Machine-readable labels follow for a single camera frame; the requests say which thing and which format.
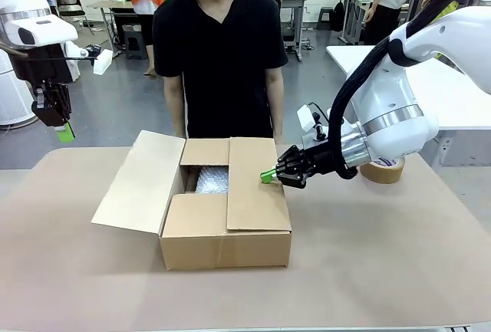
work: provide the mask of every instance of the table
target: table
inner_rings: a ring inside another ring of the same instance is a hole
[[[302,25],[304,23],[304,8],[307,0],[282,0],[282,8],[293,9],[295,21],[295,40],[293,42],[285,42],[286,47],[293,47],[297,60],[302,62]]]
[[[165,271],[154,235],[91,224],[128,151],[55,150],[0,202],[0,328],[421,328],[491,320],[489,236],[418,155],[390,186],[331,174],[309,179],[304,190],[286,188],[289,268]]]
[[[346,44],[358,45],[360,43],[361,31],[364,28],[365,12],[370,8],[372,0],[344,0],[343,31],[339,36]],[[409,4],[404,4],[400,17],[409,11]]]
[[[101,10],[102,19],[104,20],[104,25],[106,26],[107,34],[109,36],[110,49],[113,52],[113,58],[117,58],[120,54],[122,54],[122,51],[119,51],[119,50],[115,51],[116,47],[114,46],[113,37],[111,36],[109,23],[107,22],[107,16],[110,16],[110,17],[114,16],[114,13],[113,13],[114,8],[133,10],[133,4],[129,1],[125,1],[125,2],[99,1],[99,2],[95,2],[94,4],[90,4],[88,6],[88,8],[99,8]],[[104,11],[105,8],[109,8],[109,12],[105,12]],[[137,18],[137,14],[117,14],[117,16]]]
[[[345,74],[357,67],[372,46],[329,46],[328,53]],[[414,96],[423,111],[438,117],[440,133],[431,167],[442,166],[456,132],[491,130],[491,95],[480,90],[466,75],[431,59],[407,69]]]
[[[303,20],[304,20],[304,8],[305,8],[305,1],[307,0],[282,0],[282,8],[291,8],[293,9],[294,12],[294,19],[295,19],[295,40],[291,43],[285,42],[285,46],[292,46],[295,49],[295,53],[297,55],[297,59],[299,61],[302,61],[302,25],[303,25]],[[112,9],[113,8],[119,8],[119,9],[133,9],[133,4],[131,2],[116,2],[116,1],[99,1],[95,2],[94,4],[91,4],[88,6],[89,8],[100,8],[101,9],[101,14],[102,14],[102,19],[104,20],[104,24],[107,29],[107,33],[109,34],[109,39],[110,39],[110,46],[111,50],[114,52],[114,43],[113,39],[110,36],[110,29],[109,29],[109,24],[107,23],[106,17],[113,16]],[[107,13],[104,11],[105,8],[109,8],[110,12]],[[124,14],[117,14],[117,16],[128,16]],[[117,57],[121,54],[120,51],[115,53],[114,57]]]

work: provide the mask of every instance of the open cardboard box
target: open cardboard box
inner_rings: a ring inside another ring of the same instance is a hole
[[[259,178],[276,160],[271,139],[142,131],[92,223],[158,235],[167,269],[288,266],[292,227],[283,187]],[[228,166],[228,193],[187,192],[197,166]]]

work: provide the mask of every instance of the stool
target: stool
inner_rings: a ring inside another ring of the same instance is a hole
[[[319,13],[319,19],[317,21],[317,29],[321,29],[322,24],[329,24],[329,21],[322,20],[322,17],[324,14],[331,14],[333,11],[333,8],[331,6],[328,7],[322,7],[321,12]]]
[[[141,30],[138,30],[139,27],[139,25],[123,25],[126,58],[146,60],[148,58],[147,50]]]

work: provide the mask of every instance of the tape roll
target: tape roll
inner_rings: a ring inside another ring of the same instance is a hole
[[[400,180],[405,159],[379,158],[360,167],[360,173],[367,179],[379,184],[393,184]]]

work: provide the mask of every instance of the man's hand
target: man's hand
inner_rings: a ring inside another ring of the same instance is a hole
[[[364,22],[365,23],[368,23],[371,21],[371,19],[374,17],[375,15],[375,10],[376,8],[374,8],[373,6],[367,11],[367,13],[365,14],[365,19],[364,19]]]
[[[428,2],[430,2],[430,0],[423,0],[423,2],[421,2],[421,8],[426,8],[428,5]]]

